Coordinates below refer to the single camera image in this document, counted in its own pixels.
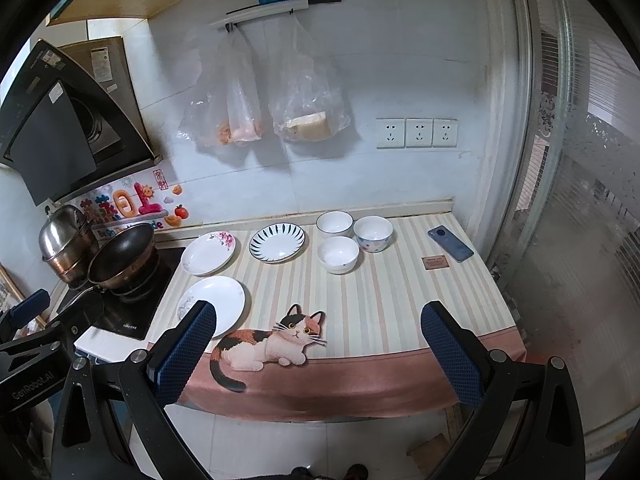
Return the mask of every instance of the screw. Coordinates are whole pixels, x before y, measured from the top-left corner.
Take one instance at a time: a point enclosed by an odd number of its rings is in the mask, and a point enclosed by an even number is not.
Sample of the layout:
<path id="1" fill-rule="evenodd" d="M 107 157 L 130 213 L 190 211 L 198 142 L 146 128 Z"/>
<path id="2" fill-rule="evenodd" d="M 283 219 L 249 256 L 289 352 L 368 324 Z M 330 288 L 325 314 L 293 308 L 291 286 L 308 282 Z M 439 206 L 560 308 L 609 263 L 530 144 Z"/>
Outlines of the screw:
<path id="1" fill-rule="evenodd" d="M 562 370 L 564 368 L 564 361 L 559 357 L 554 356 L 549 361 L 551 362 L 552 367 L 557 370 Z"/>
<path id="2" fill-rule="evenodd" d="M 503 363 L 507 360 L 507 354 L 502 350 L 491 350 L 489 352 L 489 357 L 497 363 Z"/>
<path id="3" fill-rule="evenodd" d="M 133 351 L 129 356 L 129 359 L 131 359 L 135 363 L 140 363 L 144 361 L 146 359 L 146 350 Z"/>
<path id="4" fill-rule="evenodd" d="M 84 368 L 85 364 L 86 364 L 86 359 L 84 357 L 79 357 L 74 361 L 74 363 L 72 364 L 72 367 L 74 368 L 74 370 L 79 370 L 80 368 Z"/>

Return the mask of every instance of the black frying pan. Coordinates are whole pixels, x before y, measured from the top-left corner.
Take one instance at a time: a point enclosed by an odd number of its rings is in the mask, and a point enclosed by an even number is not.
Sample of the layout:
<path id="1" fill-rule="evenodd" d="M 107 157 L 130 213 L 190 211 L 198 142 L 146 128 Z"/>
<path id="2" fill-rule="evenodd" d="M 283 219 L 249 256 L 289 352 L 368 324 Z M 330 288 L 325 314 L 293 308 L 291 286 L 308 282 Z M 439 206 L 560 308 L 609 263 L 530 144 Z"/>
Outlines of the black frying pan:
<path id="1" fill-rule="evenodd" d="M 100 248 L 89 264 L 87 278 L 93 286 L 80 292 L 67 307 L 92 290 L 128 285 L 155 251 L 154 229 L 150 224 L 137 224 L 119 232 Z"/>

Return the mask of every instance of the cat tail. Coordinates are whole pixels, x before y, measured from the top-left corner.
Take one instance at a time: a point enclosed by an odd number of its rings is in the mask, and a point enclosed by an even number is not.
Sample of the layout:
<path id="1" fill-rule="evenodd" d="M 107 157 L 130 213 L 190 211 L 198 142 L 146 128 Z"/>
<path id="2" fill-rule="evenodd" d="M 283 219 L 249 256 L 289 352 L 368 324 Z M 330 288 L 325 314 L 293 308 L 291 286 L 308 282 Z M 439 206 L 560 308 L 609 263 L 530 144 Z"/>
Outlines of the cat tail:
<path id="1" fill-rule="evenodd" d="M 246 384 L 244 384 L 242 381 L 236 381 L 231 377 L 227 377 L 222 373 L 222 370 L 220 369 L 221 357 L 222 352 L 220 351 L 220 348 L 214 348 L 213 352 L 211 352 L 211 361 L 209 361 L 209 369 L 211 370 L 211 375 L 223 388 L 241 394 L 246 390 Z"/>

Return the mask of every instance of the blue smartphone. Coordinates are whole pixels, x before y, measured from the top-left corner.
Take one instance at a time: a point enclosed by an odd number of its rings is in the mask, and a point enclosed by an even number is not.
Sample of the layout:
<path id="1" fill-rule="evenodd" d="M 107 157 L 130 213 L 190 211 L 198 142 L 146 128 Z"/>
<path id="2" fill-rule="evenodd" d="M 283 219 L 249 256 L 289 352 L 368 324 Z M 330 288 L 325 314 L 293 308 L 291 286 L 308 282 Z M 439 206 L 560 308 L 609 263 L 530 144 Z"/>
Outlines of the blue smartphone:
<path id="1" fill-rule="evenodd" d="M 464 262 L 467 258 L 474 255 L 474 252 L 469 249 L 460 238 L 444 227 L 444 225 L 439 225 L 427 231 L 427 234 L 458 263 Z"/>

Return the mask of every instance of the striped tablecloth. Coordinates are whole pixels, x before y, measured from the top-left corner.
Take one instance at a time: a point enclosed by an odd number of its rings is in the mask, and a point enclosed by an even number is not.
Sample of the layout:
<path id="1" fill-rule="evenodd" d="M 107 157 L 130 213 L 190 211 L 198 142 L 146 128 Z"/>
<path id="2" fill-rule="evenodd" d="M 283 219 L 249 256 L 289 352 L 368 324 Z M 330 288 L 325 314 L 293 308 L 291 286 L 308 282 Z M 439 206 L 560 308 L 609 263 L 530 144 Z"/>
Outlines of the striped tablecloth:
<path id="1" fill-rule="evenodd" d="M 232 232 L 236 254 L 219 274 L 244 285 L 247 302 L 236 328 L 270 329 L 293 303 L 303 312 L 326 312 L 322 336 L 327 345 L 309 346 L 309 358 L 358 357 L 426 348 L 419 316 L 428 301 L 440 300 L 464 328 L 476 335 L 514 326 L 488 269 L 475 254 L 459 264 L 449 255 L 449 268 L 425 270 L 421 258 L 444 254 L 427 231 L 445 225 L 467 245 L 471 242 L 451 213 L 391 218 L 394 242 L 378 254 L 362 253 L 348 274 L 327 273 L 316 256 L 321 237 L 315 226 L 304 226 L 302 253 L 289 262 L 264 264 L 248 251 L 254 232 Z M 162 300 L 175 307 L 168 326 L 177 324 L 175 309 L 183 292 L 200 278 L 178 269 Z"/>

